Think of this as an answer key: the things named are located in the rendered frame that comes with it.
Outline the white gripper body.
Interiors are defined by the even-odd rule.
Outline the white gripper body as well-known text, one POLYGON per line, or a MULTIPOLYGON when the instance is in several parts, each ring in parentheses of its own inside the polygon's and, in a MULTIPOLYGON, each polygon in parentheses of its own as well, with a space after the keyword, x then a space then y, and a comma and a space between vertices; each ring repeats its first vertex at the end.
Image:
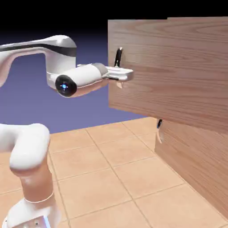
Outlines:
POLYGON ((126 68, 107 66, 107 73, 102 76, 103 79, 115 81, 130 81, 134 78, 134 71, 126 68))

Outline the wood cabinet door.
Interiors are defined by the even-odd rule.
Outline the wood cabinet door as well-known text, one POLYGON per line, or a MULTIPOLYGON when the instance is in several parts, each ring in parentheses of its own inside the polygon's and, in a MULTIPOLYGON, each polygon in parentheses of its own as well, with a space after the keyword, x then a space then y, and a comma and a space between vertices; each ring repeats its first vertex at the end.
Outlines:
POLYGON ((118 110, 228 133, 228 16, 108 21, 108 61, 134 71, 109 86, 118 110))

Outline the light wood cabinet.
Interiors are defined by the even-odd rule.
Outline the light wood cabinet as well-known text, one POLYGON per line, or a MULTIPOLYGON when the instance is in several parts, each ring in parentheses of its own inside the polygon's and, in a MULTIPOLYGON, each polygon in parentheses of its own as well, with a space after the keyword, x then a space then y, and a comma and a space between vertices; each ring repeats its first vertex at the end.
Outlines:
POLYGON ((162 23, 156 153, 228 219, 228 16, 162 23))

